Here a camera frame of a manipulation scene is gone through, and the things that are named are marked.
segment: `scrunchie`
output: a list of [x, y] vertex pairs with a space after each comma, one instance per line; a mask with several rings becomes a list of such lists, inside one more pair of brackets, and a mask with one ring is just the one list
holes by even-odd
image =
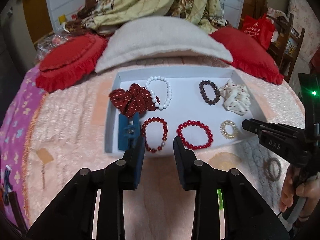
[[132, 84], [128, 91], [122, 88], [113, 90], [109, 94], [112, 104], [120, 110], [121, 114], [128, 118], [133, 117], [136, 112], [143, 114], [145, 111], [155, 111], [155, 104], [152, 102], [151, 94], [145, 87]]
[[249, 111], [251, 105], [250, 94], [244, 84], [237, 85], [229, 79], [219, 91], [225, 99], [223, 105], [227, 110], [239, 115], [244, 115]]

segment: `beige floral comforter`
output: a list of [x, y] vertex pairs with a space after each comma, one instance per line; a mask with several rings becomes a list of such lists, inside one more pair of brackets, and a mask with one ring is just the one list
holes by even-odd
[[222, 15], [219, 0], [91, 0], [95, 8], [88, 12], [82, 24], [98, 33], [108, 33], [109, 29], [140, 17], [168, 15], [186, 19], [199, 25], [207, 33], [216, 29], [211, 24], [212, 17]]

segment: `blue hair clip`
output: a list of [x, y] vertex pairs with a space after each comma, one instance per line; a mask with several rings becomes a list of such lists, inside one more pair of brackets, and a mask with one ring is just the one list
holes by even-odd
[[139, 113], [129, 119], [123, 114], [119, 114], [118, 148], [126, 151], [135, 147], [140, 135]]

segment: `red pillow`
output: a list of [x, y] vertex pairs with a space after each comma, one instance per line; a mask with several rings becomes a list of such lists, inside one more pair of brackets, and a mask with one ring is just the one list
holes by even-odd
[[210, 34], [222, 43], [233, 56], [232, 66], [265, 81], [281, 85], [284, 76], [273, 58], [249, 35], [231, 27], [224, 27]]
[[51, 51], [39, 65], [36, 86], [47, 92], [68, 88], [90, 74], [107, 41], [93, 34], [68, 40]]

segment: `red shopping bag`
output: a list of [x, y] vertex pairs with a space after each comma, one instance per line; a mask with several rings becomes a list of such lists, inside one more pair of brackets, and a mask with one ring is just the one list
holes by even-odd
[[258, 20], [246, 15], [242, 26], [242, 31], [254, 38], [265, 50], [269, 48], [275, 26], [264, 14]]

